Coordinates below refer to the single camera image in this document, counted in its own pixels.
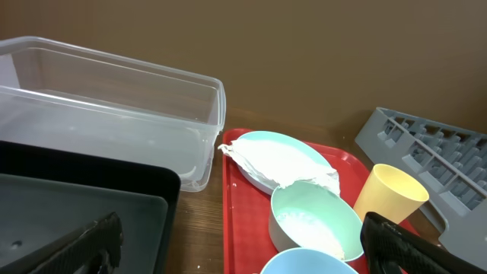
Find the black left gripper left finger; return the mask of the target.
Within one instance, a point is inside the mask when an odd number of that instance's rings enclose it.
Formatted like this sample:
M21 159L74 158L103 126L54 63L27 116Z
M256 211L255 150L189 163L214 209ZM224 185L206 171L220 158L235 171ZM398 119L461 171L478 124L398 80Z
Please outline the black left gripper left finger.
M122 245L122 222L111 212L3 266L1 274L113 273Z

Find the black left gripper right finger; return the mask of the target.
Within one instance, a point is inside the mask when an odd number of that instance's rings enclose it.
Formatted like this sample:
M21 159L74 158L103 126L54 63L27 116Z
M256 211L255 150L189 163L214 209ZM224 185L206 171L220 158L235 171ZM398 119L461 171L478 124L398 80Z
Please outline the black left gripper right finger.
M360 240L370 274L486 274L376 212L365 215Z

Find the yellow plastic cup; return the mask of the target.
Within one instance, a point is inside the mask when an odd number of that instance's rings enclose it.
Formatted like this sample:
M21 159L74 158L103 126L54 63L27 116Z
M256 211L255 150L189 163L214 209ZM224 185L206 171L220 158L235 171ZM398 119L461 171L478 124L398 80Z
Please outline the yellow plastic cup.
M428 191L414 177L394 166L375 164L353 209L362 221L368 212L376 212L399 224L428 200Z

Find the mint green bowl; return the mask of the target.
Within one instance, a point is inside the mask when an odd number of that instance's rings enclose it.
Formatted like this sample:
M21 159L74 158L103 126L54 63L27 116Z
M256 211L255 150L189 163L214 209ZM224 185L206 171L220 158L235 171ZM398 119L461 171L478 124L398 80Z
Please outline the mint green bowl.
M352 207L321 186L298 181L271 195L269 236L279 252L303 247L351 262L364 253L361 227Z

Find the light blue bowl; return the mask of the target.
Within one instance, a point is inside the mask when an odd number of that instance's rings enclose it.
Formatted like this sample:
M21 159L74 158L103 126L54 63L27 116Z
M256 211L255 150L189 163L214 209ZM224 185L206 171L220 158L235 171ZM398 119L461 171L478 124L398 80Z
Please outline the light blue bowl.
M275 255L261 274L358 274L347 263L318 250L291 248Z

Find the light blue plate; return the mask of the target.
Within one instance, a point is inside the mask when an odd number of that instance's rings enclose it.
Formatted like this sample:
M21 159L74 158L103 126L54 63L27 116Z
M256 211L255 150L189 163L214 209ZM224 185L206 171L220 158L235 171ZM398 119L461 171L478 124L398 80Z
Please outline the light blue plate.
M229 152L243 176L266 194L299 180L340 193L338 171L317 150L290 136L248 132L231 143Z

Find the white paper napkin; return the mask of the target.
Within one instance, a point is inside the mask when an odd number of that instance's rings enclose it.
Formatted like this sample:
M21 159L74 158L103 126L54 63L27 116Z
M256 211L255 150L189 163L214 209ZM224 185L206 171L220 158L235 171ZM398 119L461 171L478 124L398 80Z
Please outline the white paper napkin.
M338 171L317 163L291 145L271 140L237 139L229 145L219 145L218 149L254 181L271 190L304 181L337 196L340 194Z

